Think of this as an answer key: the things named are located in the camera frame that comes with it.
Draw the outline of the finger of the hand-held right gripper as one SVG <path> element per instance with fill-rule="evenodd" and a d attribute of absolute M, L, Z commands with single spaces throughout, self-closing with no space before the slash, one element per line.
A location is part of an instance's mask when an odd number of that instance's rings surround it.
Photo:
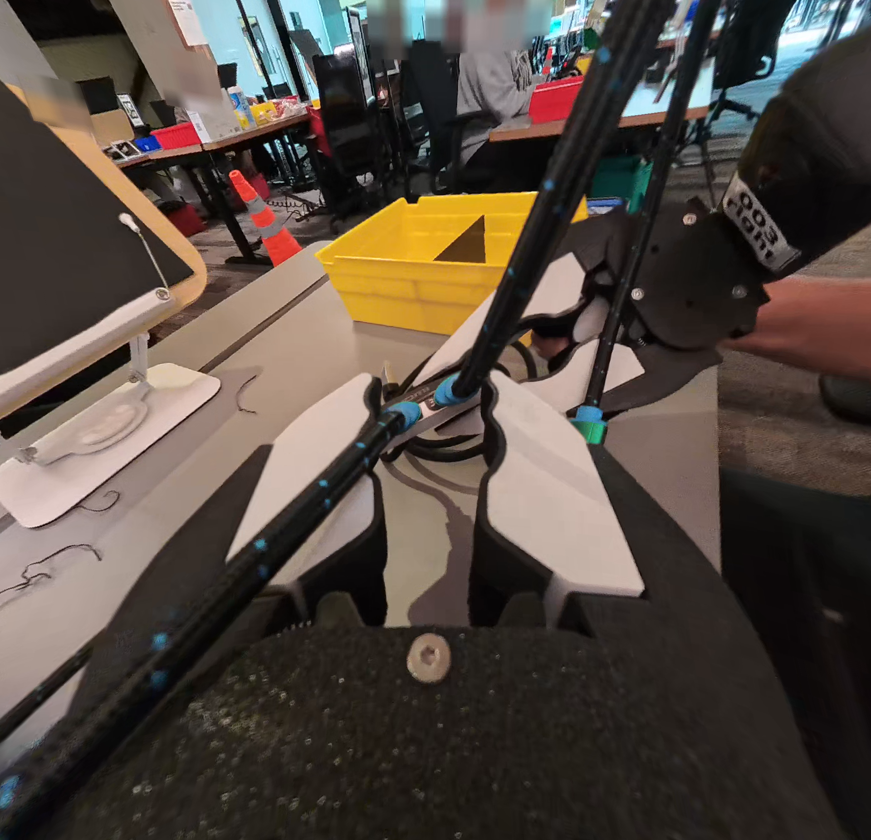
<path fill-rule="evenodd" d="M 509 344 L 536 326 L 563 319 L 580 309 L 584 277 L 585 272 L 574 254 L 568 253 L 553 260 L 530 297 L 521 319 L 509 334 Z M 491 292 L 457 331 L 430 356 L 414 376 L 415 381 L 429 381 L 442 371 L 452 372 L 457 370 L 458 365 L 463 364 L 483 329 L 494 296 L 495 292 Z"/>
<path fill-rule="evenodd" d="M 558 369 L 537 379 L 522 380 L 520 385 L 528 388 L 551 408 L 574 413 L 585 400 L 596 359 L 597 345 L 598 340 L 590 340 L 574 346 L 565 352 L 567 358 Z M 612 403 L 611 399 L 618 399 L 617 390 L 644 375 L 645 369 L 634 351 L 622 344 L 615 345 L 604 385 L 604 394 L 598 407 L 609 415 L 626 410 L 626 405 Z"/>

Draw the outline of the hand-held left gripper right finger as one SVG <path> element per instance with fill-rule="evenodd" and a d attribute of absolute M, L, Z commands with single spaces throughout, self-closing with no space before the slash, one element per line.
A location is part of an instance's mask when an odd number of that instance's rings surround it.
<path fill-rule="evenodd" d="M 546 624 L 574 596 L 640 599 L 645 583 L 588 443 L 528 384 L 482 388 L 486 470 L 471 556 L 471 622 L 495 624 L 534 594 Z"/>

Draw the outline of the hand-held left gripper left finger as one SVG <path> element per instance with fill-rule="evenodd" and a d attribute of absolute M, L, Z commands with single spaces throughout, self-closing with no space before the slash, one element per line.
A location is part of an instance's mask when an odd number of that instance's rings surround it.
<path fill-rule="evenodd" d="M 297 417 L 271 446 L 265 467 L 230 544 L 230 561 L 346 449 L 376 414 L 379 383 L 369 374 L 347 381 Z M 365 624 L 387 616 L 387 528 L 382 486 L 365 474 L 271 583 L 289 588 L 304 619 L 326 594 L 348 593 Z"/>

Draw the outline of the black hdmi switch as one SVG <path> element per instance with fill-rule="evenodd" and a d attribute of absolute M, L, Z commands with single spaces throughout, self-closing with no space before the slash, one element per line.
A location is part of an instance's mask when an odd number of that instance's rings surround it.
<path fill-rule="evenodd" d="M 480 404 L 481 389 L 466 398 L 454 394 L 453 384 L 461 367 L 462 363 L 455 363 L 425 380 L 419 375 L 404 392 L 382 407 L 383 413 L 396 411 L 403 415 L 403 425 L 394 435 L 393 444 L 433 431 Z"/>

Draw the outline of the yellow plastic bin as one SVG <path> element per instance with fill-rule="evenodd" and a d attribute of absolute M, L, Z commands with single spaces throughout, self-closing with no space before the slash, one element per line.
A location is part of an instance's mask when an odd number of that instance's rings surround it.
<path fill-rule="evenodd" d="M 452 334 L 494 292 L 537 194 L 498 192 L 399 199 L 315 256 L 354 322 Z M 480 215 L 486 263 L 435 262 Z"/>

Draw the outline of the person's right hand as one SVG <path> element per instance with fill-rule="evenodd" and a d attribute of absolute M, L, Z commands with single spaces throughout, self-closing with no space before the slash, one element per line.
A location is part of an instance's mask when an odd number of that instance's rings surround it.
<path fill-rule="evenodd" d="M 818 374 L 870 380 L 870 280 L 792 276 L 765 286 L 754 329 L 721 343 Z"/>

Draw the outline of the black bin divider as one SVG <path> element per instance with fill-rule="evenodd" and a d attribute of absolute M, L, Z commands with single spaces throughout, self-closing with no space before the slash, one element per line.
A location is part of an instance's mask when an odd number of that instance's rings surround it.
<path fill-rule="evenodd" d="M 480 215 L 435 257 L 435 262 L 454 264 L 486 263 L 486 223 Z"/>

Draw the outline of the brown wooden desk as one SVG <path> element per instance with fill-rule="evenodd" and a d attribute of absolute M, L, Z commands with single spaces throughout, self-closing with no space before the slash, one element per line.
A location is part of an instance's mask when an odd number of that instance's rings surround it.
<path fill-rule="evenodd" d="M 206 197 L 207 205 L 212 213 L 223 223 L 237 248 L 236 255 L 230 255 L 225 260 L 229 267 L 242 268 L 272 268 L 268 256 L 258 251 L 254 242 L 248 240 L 239 224 L 236 214 L 224 195 L 223 188 L 214 172 L 214 162 L 219 154 L 236 152 L 254 146 L 262 146 L 273 139 L 284 139 L 294 131 L 307 127 L 310 115 L 303 111 L 297 115 L 273 119 L 267 124 L 247 129 L 241 133 L 222 138 L 217 141 L 185 147 L 158 149 L 153 152 L 139 153 L 129 159 L 115 159 L 117 168 L 122 170 L 149 168 L 166 170 L 178 166 L 187 170 L 195 189 L 201 198 Z"/>
<path fill-rule="evenodd" d="M 714 58 L 703 61 L 687 104 L 686 120 L 695 121 L 708 115 L 709 105 L 713 97 L 714 66 Z M 670 84 L 663 96 L 657 101 L 655 99 L 657 92 L 653 87 L 638 84 L 626 104 L 617 128 L 663 125 L 674 88 L 675 84 Z M 559 137 L 566 122 L 566 119 L 561 119 L 538 123 L 531 116 L 524 115 L 510 119 L 496 127 L 491 131 L 488 141 L 490 144 L 495 144 L 534 138 Z"/>

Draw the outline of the orange traffic cone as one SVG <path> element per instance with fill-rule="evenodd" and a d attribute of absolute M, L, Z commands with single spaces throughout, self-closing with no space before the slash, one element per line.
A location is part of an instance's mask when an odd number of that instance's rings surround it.
<path fill-rule="evenodd" d="M 241 171 L 233 169 L 229 179 L 235 192 L 245 204 L 246 210 L 258 230 L 262 246 L 267 250 L 272 266 L 280 264 L 298 255 L 302 247 L 294 236 L 283 226 L 275 216 L 273 209 L 267 205 L 263 197 L 245 178 Z"/>

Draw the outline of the black office chair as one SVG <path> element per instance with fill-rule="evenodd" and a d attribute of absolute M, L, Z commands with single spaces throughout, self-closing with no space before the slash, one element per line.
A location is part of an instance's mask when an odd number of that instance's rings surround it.
<path fill-rule="evenodd" d="M 331 234 L 344 221 L 399 196 L 399 170 L 386 120 L 364 94 L 354 52 L 317 54 L 313 71 L 318 109 L 309 115 L 308 149 Z"/>

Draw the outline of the tangled black thread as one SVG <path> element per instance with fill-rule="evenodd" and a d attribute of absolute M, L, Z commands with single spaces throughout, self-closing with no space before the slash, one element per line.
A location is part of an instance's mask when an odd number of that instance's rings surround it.
<path fill-rule="evenodd" d="M 52 551 L 40 560 L 27 563 L 16 575 L 6 574 L 2 577 L 1 596 L 20 594 L 36 584 L 52 580 L 60 574 L 64 566 L 69 566 L 73 560 L 91 558 L 97 562 L 103 561 L 103 552 L 89 543 L 76 543 L 63 546 Z"/>

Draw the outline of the wooden-framed black book stand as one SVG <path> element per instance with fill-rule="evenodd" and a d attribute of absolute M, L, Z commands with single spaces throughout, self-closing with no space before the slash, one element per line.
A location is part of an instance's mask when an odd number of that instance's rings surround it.
<path fill-rule="evenodd" d="M 202 258 L 93 137 L 38 119 L 48 80 L 2 84 L 2 417 L 128 345 L 126 380 L 21 446 L 2 510 L 55 522 L 209 403 L 220 380 L 149 366 L 147 333 L 203 291 Z"/>

